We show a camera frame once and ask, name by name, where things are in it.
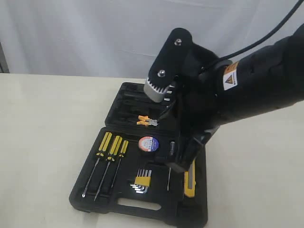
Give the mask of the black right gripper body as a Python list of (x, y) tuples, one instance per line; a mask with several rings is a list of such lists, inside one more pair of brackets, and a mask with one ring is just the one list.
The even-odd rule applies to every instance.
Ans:
[(185, 83), (171, 78), (165, 82), (166, 89), (175, 86), (174, 103), (167, 111), (168, 119), (174, 119), (178, 130), (178, 148), (167, 164), (176, 172), (184, 172), (218, 128), (211, 120), (217, 114), (218, 82), (213, 78)]

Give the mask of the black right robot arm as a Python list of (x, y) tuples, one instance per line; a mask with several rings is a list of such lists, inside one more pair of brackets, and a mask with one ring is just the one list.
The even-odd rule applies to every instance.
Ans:
[(231, 65), (187, 82), (170, 110), (179, 143), (166, 165), (176, 172), (192, 161), (224, 124), (289, 107), (304, 99), (304, 28)]

